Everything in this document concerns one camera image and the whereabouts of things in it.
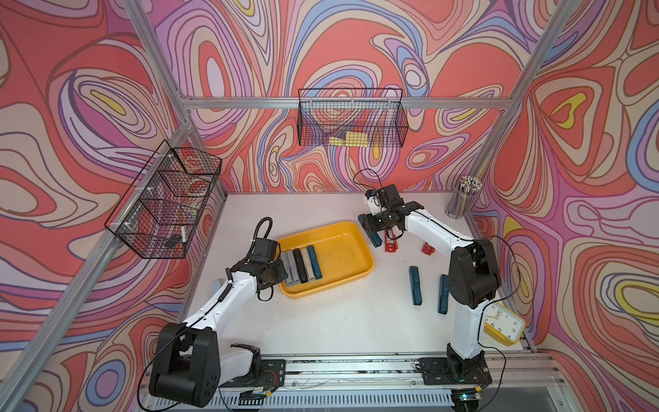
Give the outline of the black pruning pliers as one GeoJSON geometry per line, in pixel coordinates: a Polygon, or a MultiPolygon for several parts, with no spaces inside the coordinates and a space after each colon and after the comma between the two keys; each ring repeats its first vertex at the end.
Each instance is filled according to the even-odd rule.
{"type": "Polygon", "coordinates": [[[305,262],[302,257],[302,253],[300,249],[294,249],[293,250],[293,259],[295,263],[295,267],[298,271],[298,276],[300,278],[301,283],[308,283],[309,278],[307,275],[307,268],[305,267],[305,262]]]}

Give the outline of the grey pruning pliers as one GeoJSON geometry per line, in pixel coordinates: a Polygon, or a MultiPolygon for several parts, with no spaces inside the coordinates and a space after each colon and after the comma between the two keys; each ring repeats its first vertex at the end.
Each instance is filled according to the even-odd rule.
{"type": "Polygon", "coordinates": [[[291,283],[292,283],[293,286],[299,285],[300,284],[300,276],[299,276],[297,266],[295,264],[295,259],[294,259],[294,256],[293,256],[293,252],[292,251],[287,251],[287,252],[285,252],[285,256],[288,259],[288,268],[289,268],[290,276],[291,276],[291,279],[292,279],[291,283]]]}
{"type": "Polygon", "coordinates": [[[291,271],[291,268],[290,268],[290,263],[288,261],[288,257],[286,256],[285,252],[281,253],[281,262],[283,263],[284,269],[287,273],[287,279],[285,281],[286,286],[290,288],[290,287],[293,286],[293,275],[292,275],[292,271],[291,271]]]}

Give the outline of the teal pruning pliers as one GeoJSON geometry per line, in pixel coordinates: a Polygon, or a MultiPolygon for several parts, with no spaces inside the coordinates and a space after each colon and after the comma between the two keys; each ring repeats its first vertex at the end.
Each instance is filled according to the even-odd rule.
{"type": "Polygon", "coordinates": [[[319,260],[317,259],[317,252],[313,245],[307,247],[307,252],[312,265],[313,274],[316,280],[321,280],[323,278],[322,271],[320,268],[319,260]]]}

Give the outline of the yellow storage tray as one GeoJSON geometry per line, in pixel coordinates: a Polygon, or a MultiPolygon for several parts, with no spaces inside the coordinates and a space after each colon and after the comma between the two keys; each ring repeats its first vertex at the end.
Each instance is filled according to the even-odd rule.
{"type": "Polygon", "coordinates": [[[290,299],[300,299],[331,288],[343,286],[368,276],[375,261],[360,227],[340,221],[285,236],[278,240],[283,252],[312,245],[317,254],[322,278],[295,286],[280,285],[290,299]]]}

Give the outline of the beige pruning pliers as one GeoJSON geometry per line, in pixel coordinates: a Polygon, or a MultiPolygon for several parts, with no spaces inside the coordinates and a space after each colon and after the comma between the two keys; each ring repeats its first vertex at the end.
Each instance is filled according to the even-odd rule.
{"type": "Polygon", "coordinates": [[[305,266],[305,272],[307,273],[307,279],[309,283],[313,283],[316,280],[316,278],[312,267],[312,261],[309,252],[306,248],[301,248],[300,253],[305,266]]]}

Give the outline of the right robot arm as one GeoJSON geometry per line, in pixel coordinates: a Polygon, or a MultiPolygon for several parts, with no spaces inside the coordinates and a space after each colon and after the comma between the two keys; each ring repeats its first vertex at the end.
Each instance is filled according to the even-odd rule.
{"type": "Polygon", "coordinates": [[[421,204],[405,202],[394,185],[368,189],[365,203],[369,212],[360,216],[360,224],[367,233],[398,228],[450,257],[449,292],[458,307],[449,349],[463,360],[480,355],[483,314],[501,286],[492,242],[472,239],[439,221],[421,204]]]}

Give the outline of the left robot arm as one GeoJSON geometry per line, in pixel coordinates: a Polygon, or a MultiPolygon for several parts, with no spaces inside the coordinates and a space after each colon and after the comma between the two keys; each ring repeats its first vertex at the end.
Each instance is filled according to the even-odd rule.
{"type": "Polygon", "coordinates": [[[232,343],[223,350],[221,338],[247,302],[287,278],[280,254],[278,242],[255,238],[246,256],[226,269],[227,281],[197,312],[163,327],[150,362],[151,396],[204,407],[228,382],[261,379],[260,349],[232,343]]]}

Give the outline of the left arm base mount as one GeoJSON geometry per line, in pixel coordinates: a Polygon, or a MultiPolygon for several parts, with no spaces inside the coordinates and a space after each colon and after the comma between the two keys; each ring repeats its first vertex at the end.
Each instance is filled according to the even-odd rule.
{"type": "Polygon", "coordinates": [[[220,386],[276,389],[285,384],[286,365],[284,359],[262,357],[258,347],[234,343],[221,355],[220,386]]]}

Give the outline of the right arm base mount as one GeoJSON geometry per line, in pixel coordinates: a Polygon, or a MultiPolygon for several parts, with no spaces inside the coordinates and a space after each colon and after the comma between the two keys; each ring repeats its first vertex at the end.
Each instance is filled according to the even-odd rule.
{"type": "Polygon", "coordinates": [[[487,387],[493,382],[483,350],[471,358],[462,358],[451,345],[447,346],[445,357],[420,358],[415,370],[427,386],[487,387]]]}

